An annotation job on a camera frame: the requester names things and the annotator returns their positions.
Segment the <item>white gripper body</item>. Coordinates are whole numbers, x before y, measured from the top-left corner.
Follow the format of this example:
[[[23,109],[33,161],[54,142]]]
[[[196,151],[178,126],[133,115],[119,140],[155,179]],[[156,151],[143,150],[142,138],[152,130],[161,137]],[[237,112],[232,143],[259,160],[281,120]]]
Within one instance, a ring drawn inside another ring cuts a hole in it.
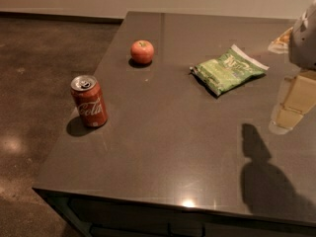
[[[302,69],[316,69],[316,0],[293,25],[288,49],[291,63]]]

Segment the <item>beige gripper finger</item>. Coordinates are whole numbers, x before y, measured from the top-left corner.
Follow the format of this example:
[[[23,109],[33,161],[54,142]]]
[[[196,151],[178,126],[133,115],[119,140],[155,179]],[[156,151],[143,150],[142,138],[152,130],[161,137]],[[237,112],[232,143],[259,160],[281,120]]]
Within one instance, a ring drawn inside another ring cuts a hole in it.
[[[269,129],[277,135],[292,131],[316,106],[316,72],[302,70],[294,77],[284,77],[277,94]]]

